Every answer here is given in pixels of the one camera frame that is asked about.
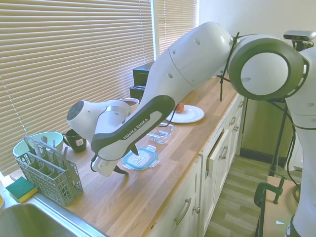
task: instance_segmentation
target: window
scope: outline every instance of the window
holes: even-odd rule
[[[157,55],[162,54],[173,42],[198,26],[198,0],[156,0],[155,33],[159,47]]]
[[[79,100],[128,97],[132,69],[154,59],[149,0],[2,0],[0,17],[4,174],[24,135],[68,130]]]

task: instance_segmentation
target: sponge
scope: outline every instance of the sponge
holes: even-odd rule
[[[27,181],[23,177],[18,178],[12,184],[7,186],[6,189],[20,203],[25,202],[27,199],[29,199],[31,196],[33,196],[38,191],[37,187],[34,184]]]

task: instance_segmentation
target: light blue bowl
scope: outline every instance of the light blue bowl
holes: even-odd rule
[[[53,141],[55,140],[56,149],[59,150],[59,151],[63,150],[63,135],[61,133],[59,133],[59,132],[42,132],[42,133],[39,133],[39,134],[35,134],[35,135],[31,136],[31,137],[40,141],[42,136],[47,137],[47,143],[50,146],[53,146],[53,144],[54,144]],[[24,153],[26,153],[28,151],[29,151],[29,147],[28,147],[28,145],[26,144],[26,142],[24,140],[20,141],[13,148],[13,154],[16,157],[19,157],[19,156],[23,155]]]

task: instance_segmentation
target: wall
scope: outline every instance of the wall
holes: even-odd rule
[[[200,0],[199,23],[215,21],[230,34],[316,31],[313,0]]]

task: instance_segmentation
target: cutlery basket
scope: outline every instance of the cutlery basket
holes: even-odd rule
[[[43,142],[33,142],[38,143],[41,156],[32,149],[17,157],[22,172],[40,192],[63,206],[69,205],[83,193],[76,164],[65,159],[67,150],[61,154]]]

